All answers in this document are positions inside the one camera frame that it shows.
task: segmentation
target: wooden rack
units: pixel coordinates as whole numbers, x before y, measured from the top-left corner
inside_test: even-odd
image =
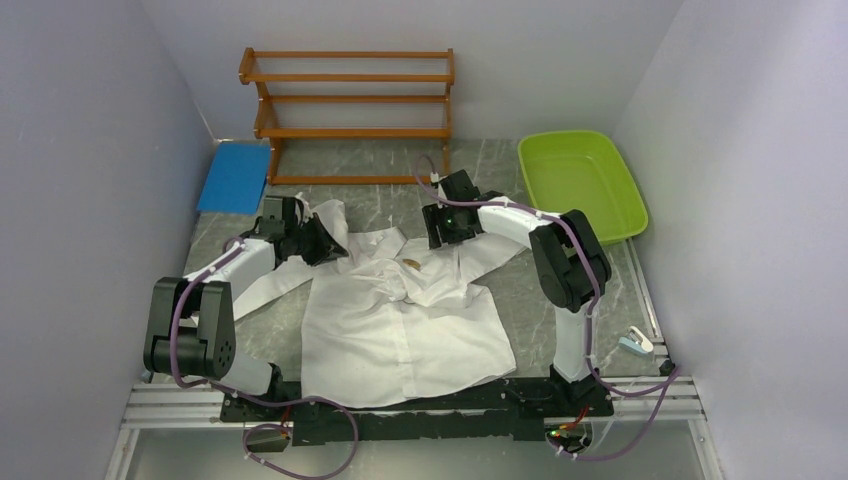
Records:
[[[444,59],[447,72],[443,75],[421,74],[347,74],[347,73],[262,73],[257,58],[385,58],[385,59]],[[451,118],[451,86],[454,82],[453,49],[445,52],[276,52],[244,50],[239,66],[242,84],[256,84],[259,108],[253,124],[256,138],[267,138],[271,142],[271,166],[268,182],[271,185],[365,185],[365,184],[410,184],[415,183],[412,175],[371,176],[281,176],[277,175],[283,153],[283,141],[287,138],[436,138],[442,141],[443,173],[450,173],[449,141],[453,131]],[[408,82],[444,83],[444,95],[271,95],[267,83],[272,82]],[[280,125],[275,104],[294,103],[433,103],[444,105],[441,128],[285,128]]]

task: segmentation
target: white cloth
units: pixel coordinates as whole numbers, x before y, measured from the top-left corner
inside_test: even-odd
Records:
[[[344,206],[328,203],[315,211],[351,256],[317,268],[286,262],[236,302],[246,312],[313,279],[302,327],[304,396],[381,407],[447,395],[515,369],[491,292],[470,282],[523,246],[483,234],[430,250],[426,239],[407,242],[396,228],[348,234]]]

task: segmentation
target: lime green container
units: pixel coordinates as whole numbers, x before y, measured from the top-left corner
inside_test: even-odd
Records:
[[[639,189],[605,135],[581,130],[530,135],[518,144],[518,158],[533,206],[557,213],[582,210],[602,244],[648,226]]]

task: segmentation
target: marble surface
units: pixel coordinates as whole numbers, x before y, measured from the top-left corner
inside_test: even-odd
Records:
[[[413,162],[428,153],[441,159],[438,142],[415,140],[314,140],[286,144],[281,174],[361,175],[409,174]],[[453,170],[466,169],[481,191],[497,190],[527,203],[518,163],[517,141],[454,141]],[[346,205],[351,232],[399,227],[407,238],[426,236],[421,207],[430,202],[417,185],[394,186],[274,186],[266,194],[295,195],[303,192],[313,205],[336,198]],[[223,242],[253,225],[252,215],[204,213],[200,215],[186,273],[216,258]],[[630,325],[650,335],[645,302],[637,287],[636,273],[625,243],[605,248],[613,269],[600,303],[595,335],[597,363],[604,376],[657,375],[652,358],[637,357],[616,345]],[[547,375],[556,343],[552,305],[538,285],[529,251],[476,283],[488,286],[495,299],[515,353],[513,376]],[[289,292],[239,320],[236,325],[240,349],[279,365],[288,379],[300,378],[300,325],[310,283]]]

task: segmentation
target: gray wall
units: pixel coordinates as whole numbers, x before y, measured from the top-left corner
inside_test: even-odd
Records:
[[[612,133],[682,0],[143,3],[217,138],[253,137],[256,89],[237,75],[247,46],[453,47],[456,135],[517,138],[569,128]],[[317,121],[315,110],[298,111]],[[361,106],[355,111],[366,112],[363,122],[385,118]]]
[[[135,0],[0,3],[0,465],[102,478],[211,139]]]
[[[729,480],[848,477],[848,4],[687,0],[615,140]]]

